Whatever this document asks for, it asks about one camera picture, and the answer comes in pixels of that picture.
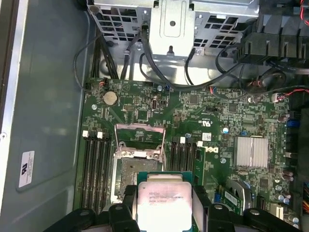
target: connector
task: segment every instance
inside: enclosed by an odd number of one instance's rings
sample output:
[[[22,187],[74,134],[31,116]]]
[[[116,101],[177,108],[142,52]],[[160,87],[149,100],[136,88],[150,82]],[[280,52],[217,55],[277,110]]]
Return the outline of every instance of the connector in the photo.
[[[276,216],[277,218],[280,218],[281,220],[283,220],[283,207],[272,203],[270,204],[270,213],[274,216]]]
[[[256,197],[256,208],[266,210],[266,199],[265,199],[265,197],[262,197],[260,195],[258,195]]]

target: silver heatsink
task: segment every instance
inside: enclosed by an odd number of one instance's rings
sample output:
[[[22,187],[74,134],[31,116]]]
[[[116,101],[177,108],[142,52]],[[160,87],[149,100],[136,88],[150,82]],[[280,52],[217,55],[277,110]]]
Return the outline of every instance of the silver heatsink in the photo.
[[[268,139],[235,138],[234,166],[267,168]]]

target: white sticker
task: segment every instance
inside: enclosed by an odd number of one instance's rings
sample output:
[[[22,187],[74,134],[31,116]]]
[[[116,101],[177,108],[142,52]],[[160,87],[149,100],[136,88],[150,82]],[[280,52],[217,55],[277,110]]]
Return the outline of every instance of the white sticker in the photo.
[[[211,133],[202,133],[203,141],[211,141]]]
[[[235,197],[233,197],[231,194],[229,194],[227,191],[225,191],[225,197],[234,205],[237,206],[237,199]]]
[[[21,188],[32,182],[34,151],[24,152],[21,159],[19,185]]]

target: red and black wires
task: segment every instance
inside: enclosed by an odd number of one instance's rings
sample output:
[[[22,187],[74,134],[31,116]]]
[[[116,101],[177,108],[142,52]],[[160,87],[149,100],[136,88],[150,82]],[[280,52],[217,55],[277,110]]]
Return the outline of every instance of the red and black wires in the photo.
[[[305,18],[305,11],[309,8],[308,1],[301,0],[300,1],[300,19],[307,25],[309,26],[309,21]]]
[[[290,96],[293,93],[303,92],[303,91],[309,93],[309,89],[298,88],[298,89],[294,89],[293,91],[291,91],[289,93],[282,93],[282,94],[280,94],[280,96],[278,97],[278,100],[283,100],[283,99],[285,99],[286,97]]]
[[[309,183],[304,183],[303,213],[309,214]]]

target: screw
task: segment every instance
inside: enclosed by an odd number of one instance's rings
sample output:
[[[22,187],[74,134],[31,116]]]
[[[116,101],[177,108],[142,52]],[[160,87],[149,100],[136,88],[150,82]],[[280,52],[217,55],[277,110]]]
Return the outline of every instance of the screw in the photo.
[[[250,210],[250,213],[253,215],[260,215],[260,212],[255,209]]]
[[[221,158],[220,163],[226,163],[226,158]]]
[[[220,205],[220,204],[215,204],[215,205],[214,205],[214,208],[215,208],[215,209],[219,209],[219,210],[220,210],[220,209],[223,209],[222,205]]]
[[[159,92],[161,92],[161,91],[163,90],[163,87],[162,87],[162,86],[158,86],[158,87],[156,88],[156,90],[158,90]]]
[[[7,136],[7,135],[6,135],[6,133],[4,133],[4,132],[2,132],[2,133],[0,134],[0,138],[1,138],[1,139],[5,139],[6,136]]]

